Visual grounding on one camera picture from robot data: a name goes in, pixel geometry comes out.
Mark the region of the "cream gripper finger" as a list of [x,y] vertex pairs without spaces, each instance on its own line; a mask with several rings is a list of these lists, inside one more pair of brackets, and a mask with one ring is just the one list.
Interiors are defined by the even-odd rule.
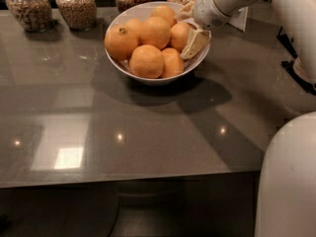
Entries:
[[184,5],[174,16],[177,21],[186,22],[192,25],[195,29],[197,24],[194,20],[194,6],[195,1],[191,1]]
[[189,31],[187,44],[181,52],[181,57],[184,60],[188,60],[199,55],[201,52],[208,51],[210,40],[210,31],[191,29]]

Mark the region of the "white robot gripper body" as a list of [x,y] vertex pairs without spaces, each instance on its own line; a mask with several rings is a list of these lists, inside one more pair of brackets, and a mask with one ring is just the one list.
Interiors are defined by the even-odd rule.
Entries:
[[224,26],[230,20],[229,16],[220,11],[215,0],[196,0],[193,18],[200,27],[211,31]]

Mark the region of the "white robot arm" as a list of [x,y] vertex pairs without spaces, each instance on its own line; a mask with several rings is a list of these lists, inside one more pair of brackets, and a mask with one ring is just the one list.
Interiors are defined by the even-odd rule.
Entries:
[[[176,14],[215,30],[259,0],[196,0]],[[297,57],[277,81],[280,102],[296,113],[315,108],[302,85],[316,84],[316,0],[269,0]],[[255,237],[316,237],[316,112],[278,130],[265,153],[259,181]]]

